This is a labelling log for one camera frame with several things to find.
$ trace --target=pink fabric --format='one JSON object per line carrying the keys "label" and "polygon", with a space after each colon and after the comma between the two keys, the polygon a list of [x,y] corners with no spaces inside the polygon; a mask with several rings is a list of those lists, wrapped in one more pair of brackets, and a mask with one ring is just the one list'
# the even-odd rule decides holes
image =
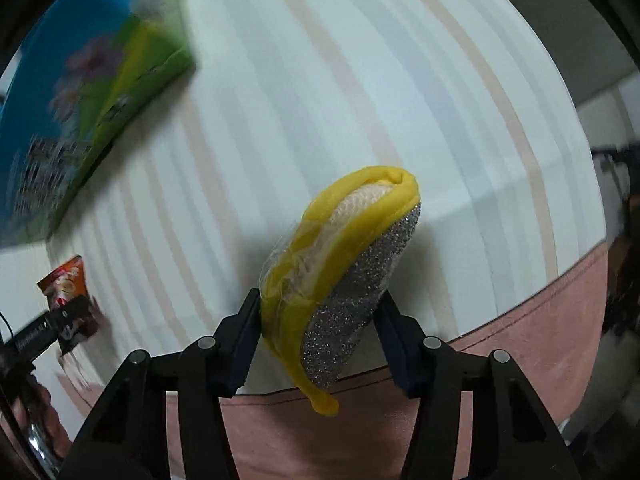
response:
{"label": "pink fabric", "polygon": [[[530,300],[450,344],[479,355],[496,348],[509,351],[559,422],[576,409],[589,381],[606,287],[607,248],[602,244]],[[297,390],[221,399],[240,478],[397,478],[413,431],[417,401],[402,396],[388,368],[342,380],[333,391],[340,402],[335,418],[314,413]],[[77,394],[73,398],[88,406]],[[469,400],[463,396],[455,478],[466,475],[472,416]],[[172,469],[184,476],[175,397],[167,400],[167,426]]]}

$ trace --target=blue and green package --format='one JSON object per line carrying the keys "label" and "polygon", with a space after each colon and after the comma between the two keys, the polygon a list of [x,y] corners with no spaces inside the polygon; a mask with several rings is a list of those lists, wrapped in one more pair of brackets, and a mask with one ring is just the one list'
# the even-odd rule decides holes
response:
{"label": "blue and green package", "polygon": [[48,237],[132,117],[193,65],[179,0],[56,0],[0,112],[0,247]]}

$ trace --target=striped tablecloth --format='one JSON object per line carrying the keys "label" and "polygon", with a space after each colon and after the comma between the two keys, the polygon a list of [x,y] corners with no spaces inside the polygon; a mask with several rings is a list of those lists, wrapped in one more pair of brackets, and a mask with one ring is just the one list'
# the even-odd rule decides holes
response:
{"label": "striped tablecloth", "polygon": [[[108,380],[235,313],[310,200],[371,164],[418,179],[393,276],[425,332],[463,335],[606,235],[587,140],[507,0],[184,0],[197,70],[124,131],[48,244],[110,320],[78,349]],[[346,374],[385,364],[373,330]],[[290,387],[260,346],[244,387]]]}

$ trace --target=silver glitter fabric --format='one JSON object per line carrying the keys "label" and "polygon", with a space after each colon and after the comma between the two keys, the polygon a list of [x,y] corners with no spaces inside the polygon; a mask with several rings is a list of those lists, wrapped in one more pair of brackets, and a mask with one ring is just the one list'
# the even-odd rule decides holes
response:
{"label": "silver glitter fabric", "polygon": [[309,320],[302,338],[301,361],[307,377],[319,388],[335,383],[353,354],[419,216],[420,204],[379,236]]}

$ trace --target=orange snack package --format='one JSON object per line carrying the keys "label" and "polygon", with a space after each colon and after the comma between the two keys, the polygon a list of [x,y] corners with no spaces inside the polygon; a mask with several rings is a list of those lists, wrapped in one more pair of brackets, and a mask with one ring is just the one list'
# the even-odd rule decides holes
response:
{"label": "orange snack package", "polygon": [[[47,297],[50,310],[67,304],[76,296],[89,297],[84,281],[82,257],[76,255],[52,270],[38,282],[38,287]],[[79,342],[91,337],[97,330],[98,322],[93,315],[76,319],[74,329],[58,337],[62,354],[70,352]]]}

